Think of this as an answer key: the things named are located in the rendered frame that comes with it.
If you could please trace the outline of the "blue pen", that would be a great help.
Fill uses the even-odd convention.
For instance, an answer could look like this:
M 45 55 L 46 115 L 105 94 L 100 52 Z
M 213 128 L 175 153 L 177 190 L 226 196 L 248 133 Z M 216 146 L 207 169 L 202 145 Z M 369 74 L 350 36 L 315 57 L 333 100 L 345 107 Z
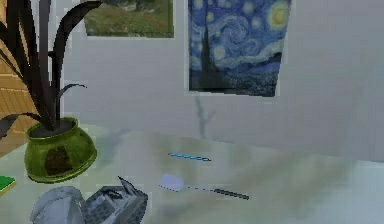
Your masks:
M 184 154 L 179 154 L 179 153 L 168 153 L 168 155 L 171 157 L 184 158 L 184 159 L 197 160 L 197 161 L 205 161 L 205 162 L 212 161 L 211 159 L 206 158 L 206 157 L 184 155 Z

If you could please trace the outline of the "blue starry night painting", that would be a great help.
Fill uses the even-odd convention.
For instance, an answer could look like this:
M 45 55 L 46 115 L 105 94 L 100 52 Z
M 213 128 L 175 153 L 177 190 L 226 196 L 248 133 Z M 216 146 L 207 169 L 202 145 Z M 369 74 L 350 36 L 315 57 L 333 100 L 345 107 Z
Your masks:
M 273 97 L 292 0 L 188 0 L 188 89 Z

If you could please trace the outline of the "green landscape framed picture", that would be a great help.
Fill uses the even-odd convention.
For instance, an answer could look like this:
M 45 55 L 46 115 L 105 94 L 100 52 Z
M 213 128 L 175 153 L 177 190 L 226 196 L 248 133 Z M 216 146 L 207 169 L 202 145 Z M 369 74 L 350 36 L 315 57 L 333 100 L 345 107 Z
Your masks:
M 84 19 L 88 36 L 174 37 L 174 0 L 101 1 Z

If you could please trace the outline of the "grey toaster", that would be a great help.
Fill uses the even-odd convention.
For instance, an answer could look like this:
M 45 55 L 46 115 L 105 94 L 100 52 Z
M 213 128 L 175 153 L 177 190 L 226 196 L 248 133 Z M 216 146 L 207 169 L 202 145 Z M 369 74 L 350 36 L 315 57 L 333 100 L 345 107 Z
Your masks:
M 141 224 L 148 195 L 124 178 L 119 180 L 119 186 L 103 186 L 85 201 L 85 224 Z

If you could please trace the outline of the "dark plant in green pot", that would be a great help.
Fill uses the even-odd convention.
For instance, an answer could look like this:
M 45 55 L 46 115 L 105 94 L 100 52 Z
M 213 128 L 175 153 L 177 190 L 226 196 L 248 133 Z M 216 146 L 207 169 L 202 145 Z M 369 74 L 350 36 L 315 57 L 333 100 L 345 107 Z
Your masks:
M 37 183 L 58 183 L 88 169 L 97 157 L 95 144 L 74 117 L 60 115 L 61 97 L 72 86 L 60 85 L 65 50 L 73 29 L 101 0 L 86 0 L 60 20 L 54 44 L 48 47 L 51 0 L 39 0 L 39 23 L 34 23 L 31 0 L 6 0 L 0 22 L 0 60 L 25 84 L 36 108 L 25 115 L 36 121 L 26 131 L 24 164 Z

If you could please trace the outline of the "grey kettle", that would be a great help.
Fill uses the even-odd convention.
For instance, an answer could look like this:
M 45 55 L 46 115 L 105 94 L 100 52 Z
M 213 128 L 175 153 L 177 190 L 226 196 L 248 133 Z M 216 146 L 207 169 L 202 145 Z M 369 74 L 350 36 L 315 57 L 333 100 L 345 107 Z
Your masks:
M 32 224 L 85 224 L 82 193 L 72 186 L 53 188 L 35 202 L 30 221 Z

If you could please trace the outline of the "green book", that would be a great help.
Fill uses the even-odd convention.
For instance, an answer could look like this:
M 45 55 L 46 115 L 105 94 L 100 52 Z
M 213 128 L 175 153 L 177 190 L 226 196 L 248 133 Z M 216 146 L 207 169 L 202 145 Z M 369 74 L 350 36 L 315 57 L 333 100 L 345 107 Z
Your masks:
M 0 195 L 5 194 L 16 184 L 16 180 L 8 176 L 0 176 Z

